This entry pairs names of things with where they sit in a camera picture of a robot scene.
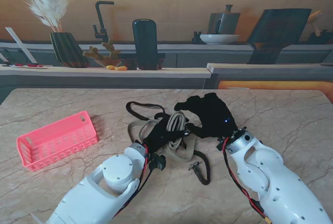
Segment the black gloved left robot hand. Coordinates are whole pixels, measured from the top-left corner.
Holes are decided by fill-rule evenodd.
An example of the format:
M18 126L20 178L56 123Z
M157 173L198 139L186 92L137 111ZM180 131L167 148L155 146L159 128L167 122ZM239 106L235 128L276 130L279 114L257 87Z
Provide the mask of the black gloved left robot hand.
M159 120L159 122L143 140L143 144L150 153L157 152L165 145L171 150L177 149L179 146L187 149L184 138L189 135L185 128L188 119L182 112L178 111L172 115L157 113L154 119Z

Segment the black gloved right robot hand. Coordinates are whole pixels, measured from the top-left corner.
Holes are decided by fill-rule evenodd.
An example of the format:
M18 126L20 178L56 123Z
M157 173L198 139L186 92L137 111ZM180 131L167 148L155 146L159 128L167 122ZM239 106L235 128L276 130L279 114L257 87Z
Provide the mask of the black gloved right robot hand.
M178 102L175 111L189 111L197 115L201 126L186 124L187 129L199 138L230 137L238 129L227 105L216 93L204 97L191 96L185 102Z

